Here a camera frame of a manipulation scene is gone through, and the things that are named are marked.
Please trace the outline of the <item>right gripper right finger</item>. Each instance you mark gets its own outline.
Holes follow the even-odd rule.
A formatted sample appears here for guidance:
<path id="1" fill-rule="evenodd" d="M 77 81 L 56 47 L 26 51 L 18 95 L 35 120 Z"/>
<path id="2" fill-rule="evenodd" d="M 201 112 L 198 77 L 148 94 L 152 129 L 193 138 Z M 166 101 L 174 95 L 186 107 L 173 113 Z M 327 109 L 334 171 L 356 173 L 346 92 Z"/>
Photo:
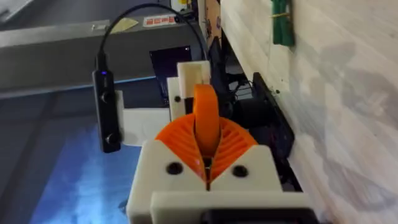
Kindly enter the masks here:
<path id="1" fill-rule="evenodd" d="M 260 145 L 247 130 L 220 119 L 221 139 L 210 170 L 210 190 L 281 192 L 282 186 L 268 146 Z"/>

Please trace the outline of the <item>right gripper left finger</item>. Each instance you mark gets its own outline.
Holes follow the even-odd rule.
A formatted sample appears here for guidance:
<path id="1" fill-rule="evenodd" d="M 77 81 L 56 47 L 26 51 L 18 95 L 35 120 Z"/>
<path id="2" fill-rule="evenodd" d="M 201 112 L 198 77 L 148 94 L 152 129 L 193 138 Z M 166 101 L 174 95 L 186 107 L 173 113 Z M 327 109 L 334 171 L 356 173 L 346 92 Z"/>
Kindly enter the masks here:
<path id="1" fill-rule="evenodd" d="M 130 223 L 200 223 L 207 176 L 195 117 L 172 121 L 142 146 L 126 205 Z"/>

